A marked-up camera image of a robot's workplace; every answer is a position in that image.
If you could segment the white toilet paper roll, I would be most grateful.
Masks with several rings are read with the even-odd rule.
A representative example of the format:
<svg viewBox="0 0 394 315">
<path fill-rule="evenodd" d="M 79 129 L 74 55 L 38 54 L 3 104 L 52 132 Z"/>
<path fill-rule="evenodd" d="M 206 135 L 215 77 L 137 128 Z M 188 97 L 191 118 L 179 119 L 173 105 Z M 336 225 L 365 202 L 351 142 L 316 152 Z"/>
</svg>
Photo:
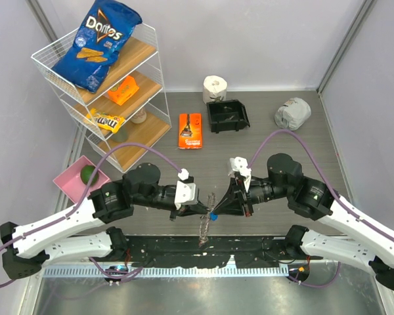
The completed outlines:
<svg viewBox="0 0 394 315">
<path fill-rule="evenodd" d="M 221 102 L 226 99 L 227 82 L 219 76 L 209 75 L 203 82 L 203 102 Z"/>
</svg>

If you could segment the orange razor box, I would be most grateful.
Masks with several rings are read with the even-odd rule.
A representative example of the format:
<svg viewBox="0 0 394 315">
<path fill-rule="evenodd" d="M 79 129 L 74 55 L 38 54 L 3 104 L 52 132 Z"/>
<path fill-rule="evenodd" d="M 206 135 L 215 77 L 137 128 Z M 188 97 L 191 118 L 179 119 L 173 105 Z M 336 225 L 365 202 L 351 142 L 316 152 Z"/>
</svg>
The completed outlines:
<svg viewBox="0 0 394 315">
<path fill-rule="evenodd" d="M 203 147 L 201 113 L 179 114 L 178 148 L 198 150 Z"/>
</svg>

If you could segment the keys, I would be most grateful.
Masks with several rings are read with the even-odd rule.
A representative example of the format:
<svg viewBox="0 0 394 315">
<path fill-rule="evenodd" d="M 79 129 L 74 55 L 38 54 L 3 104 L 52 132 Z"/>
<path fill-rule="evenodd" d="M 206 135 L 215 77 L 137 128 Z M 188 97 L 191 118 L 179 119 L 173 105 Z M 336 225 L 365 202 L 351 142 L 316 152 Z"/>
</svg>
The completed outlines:
<svg viewBox="0 0 394 315">
<path fill-rule="evenodd" d="M 216 121 L 232 121 L 238 118 L 237 110 L 233 106 L 222 105 L 218 108 Z"/>
</svg>

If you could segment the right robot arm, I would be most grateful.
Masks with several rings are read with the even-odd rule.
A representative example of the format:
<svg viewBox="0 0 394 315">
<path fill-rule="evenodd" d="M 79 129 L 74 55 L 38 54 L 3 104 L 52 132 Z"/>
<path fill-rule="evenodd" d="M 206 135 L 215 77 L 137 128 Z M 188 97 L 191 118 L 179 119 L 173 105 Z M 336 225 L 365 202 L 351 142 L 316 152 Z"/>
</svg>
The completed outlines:
<svg viewBox="0 0 394 315">
<path fill-rule="evenodd" d="M 232 158 L 230 164 L 233 177 L 214 216 L 250 217 L 254 205 L 285 198 L 295 214 L 348 236 L 341 240 L 295 224 L 285 237 L 287 256 L 322 257 L 348 264 L 394 291 L 394 230 L 357 209 L 326 183 L 306 177 L 301 164 L 288 154 L 275 154 L 267 160 L 266 178 L 253 177 L 242 157 Z"/>
</svg>

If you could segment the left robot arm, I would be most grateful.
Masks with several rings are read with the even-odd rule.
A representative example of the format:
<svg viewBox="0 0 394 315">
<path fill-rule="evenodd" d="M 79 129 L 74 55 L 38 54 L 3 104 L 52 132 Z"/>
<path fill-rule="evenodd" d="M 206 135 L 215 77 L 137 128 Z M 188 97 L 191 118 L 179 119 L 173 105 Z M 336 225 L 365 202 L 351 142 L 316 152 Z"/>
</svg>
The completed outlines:
<svg viewBox="0 0 394 315">
<path fill-rule="evenodd" d="M 122 260 L 127 242 L 121 230 L 109 228 L 86 238 L 78 234 L 130 217 L 136 205 L 169 211 L 171 219 L 208 212 L 186 169 L 182 169 L 176 184 L 161 186 L 160 177 L 156 165 L 142 163 L 122 179 L 103 184 L 83 201 L 57 214 L 22 226 L 2 224 L 0 236 L 6 247 L 2 265 L 7 276 L 12 280 L 27 278 L 62 259 Z"/>
</svg>

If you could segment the blue Doritos chip bag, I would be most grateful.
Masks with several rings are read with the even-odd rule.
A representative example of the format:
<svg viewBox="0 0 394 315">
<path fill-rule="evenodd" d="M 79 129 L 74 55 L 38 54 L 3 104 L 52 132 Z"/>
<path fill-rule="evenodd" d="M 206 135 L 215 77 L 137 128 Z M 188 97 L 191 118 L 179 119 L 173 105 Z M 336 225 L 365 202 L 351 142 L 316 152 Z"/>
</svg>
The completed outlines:
<svg viewBox="0 0 394 315">
<path fill-rule="evenodd" d="M 52 67 L 58 75 L 91 93 L 106 79 L 118 60 L 140 14 L 118 1 L 95 1 L 68 52 Z"/>
</svg>

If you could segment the yellow M&M candy bag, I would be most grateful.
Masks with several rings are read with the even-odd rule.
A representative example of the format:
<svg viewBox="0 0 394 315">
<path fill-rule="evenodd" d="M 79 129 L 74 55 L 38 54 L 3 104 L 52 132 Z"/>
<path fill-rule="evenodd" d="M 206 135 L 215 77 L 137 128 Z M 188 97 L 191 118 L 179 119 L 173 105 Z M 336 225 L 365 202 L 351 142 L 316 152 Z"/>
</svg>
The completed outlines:
<svg viewBox="0 0 394 315">
<path fill-rule="evenodd" d="M 111 133 L 117 133 L 125 122 L 125 118 L 122 116 L 100 112 L 96 108 L 92 108 L 86 115 L 86 118 L 90 121 L 95 121 L 101 129 Z"/>
</svg>

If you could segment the green lime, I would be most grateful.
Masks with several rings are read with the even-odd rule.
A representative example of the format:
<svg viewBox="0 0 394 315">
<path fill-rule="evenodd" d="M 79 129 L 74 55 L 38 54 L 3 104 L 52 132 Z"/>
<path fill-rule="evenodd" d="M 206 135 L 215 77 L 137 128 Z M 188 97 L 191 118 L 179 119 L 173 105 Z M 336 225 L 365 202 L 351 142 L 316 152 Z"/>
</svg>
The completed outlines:
<svg viewBox="0 0 394 315">
<path fill-rule="evenodd" d="M 95 175 L 92 176 L 94 171 L 95 171 L 95 166 L 93 165 L 84 166 L 80 171 L 80 179 L 82 183 L 87 184 L 90 178 L 92 178 L 91 186 L 95 185 L 97 180 L 99 179 L 99 174 L 95 173 Z"/>
</svg>

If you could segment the black plastic storage bin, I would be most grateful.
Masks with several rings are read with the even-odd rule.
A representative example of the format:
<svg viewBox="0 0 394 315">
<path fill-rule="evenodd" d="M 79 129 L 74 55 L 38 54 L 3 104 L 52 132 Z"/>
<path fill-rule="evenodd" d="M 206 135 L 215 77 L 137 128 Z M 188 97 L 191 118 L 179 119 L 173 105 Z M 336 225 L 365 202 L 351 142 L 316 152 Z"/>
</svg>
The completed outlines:
<svg viewBox="0 0 394 315">
<path fill-rule="evenodd" d="M 206 107 L 212 133 L 239 131 L 250 127 L 246 107 L 239 100 L 208 102 Z"/>
</svg>

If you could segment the pink plastic tray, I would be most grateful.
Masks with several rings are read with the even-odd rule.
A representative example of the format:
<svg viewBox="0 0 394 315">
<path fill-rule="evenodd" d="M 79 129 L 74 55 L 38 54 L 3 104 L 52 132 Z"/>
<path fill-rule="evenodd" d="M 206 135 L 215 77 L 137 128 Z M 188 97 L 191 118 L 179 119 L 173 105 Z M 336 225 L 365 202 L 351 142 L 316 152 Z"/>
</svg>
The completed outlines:
<svg viewBox="0 0 394 315">
<path fill-rule="evenodd" d="M 77 203 L 80 200 L 86 187 L 86 184 L 82 183 L 80 179 L 80 171 L 86 165 L 95 166 L 95 164 L 86 156 L 81 156 L 53 180 L 60 190 L 62 190 L 74 203 Z M 103 184 L 110 182 L 110 178 L 101 170 L 98 170 L 98 174 L 99 178 L 96 184 L 88 189 L 86 196 L 88 196 L 93 190 L 99 189 Z"/>
</svg>

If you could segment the grey wrapped paper bundle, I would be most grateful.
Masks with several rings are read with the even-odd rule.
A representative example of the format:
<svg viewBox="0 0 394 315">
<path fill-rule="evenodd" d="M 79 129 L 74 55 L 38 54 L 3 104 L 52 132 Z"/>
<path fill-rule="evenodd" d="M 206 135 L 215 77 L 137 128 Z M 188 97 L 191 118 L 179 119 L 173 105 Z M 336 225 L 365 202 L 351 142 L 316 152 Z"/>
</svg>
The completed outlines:
<svg viewBox="0 0 394 315">
<path fill-rule="evenodd" d="M 281 129 L 298 130 L 311 116 L 311 107 L 302 98 L 290 98 L 274 115 L 274 122 Z"/>
</svg>

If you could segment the blue tag key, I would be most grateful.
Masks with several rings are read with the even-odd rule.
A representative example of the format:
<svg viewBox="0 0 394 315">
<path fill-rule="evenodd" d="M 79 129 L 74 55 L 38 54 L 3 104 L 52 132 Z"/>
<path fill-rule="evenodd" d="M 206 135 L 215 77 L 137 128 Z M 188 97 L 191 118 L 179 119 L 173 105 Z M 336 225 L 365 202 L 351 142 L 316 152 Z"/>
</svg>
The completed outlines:
<svg viewBox="0 0 394 315">
<path fill-rule="evenodd" d="M 210 213 L 210 214 L 209 214 L 209 217 L 210 217 L 210 219 L 211 219 L 212 221 L 216 221 L 217 218 L 218 218 L 218 216 L 217 216 L 216 214 L 214 214 L 214 213 Z"/>
</svg>

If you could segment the orange snack box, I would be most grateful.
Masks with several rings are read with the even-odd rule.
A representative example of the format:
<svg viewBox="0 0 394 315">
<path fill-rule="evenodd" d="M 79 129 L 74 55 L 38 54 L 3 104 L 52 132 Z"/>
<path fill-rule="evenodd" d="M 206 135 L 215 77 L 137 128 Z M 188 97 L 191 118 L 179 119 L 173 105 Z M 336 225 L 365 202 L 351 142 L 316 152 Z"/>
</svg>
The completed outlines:
<svg viewBox="0 0 394 315">
<path fill-rule="evenodd" d="M 138 91 L 139 86 L 135 78 L 128 75 L 122 82 L 115 84 L 108 90 L 106 98 L 116 103 L 118 106 L 122 106 Z"/>
</svg>

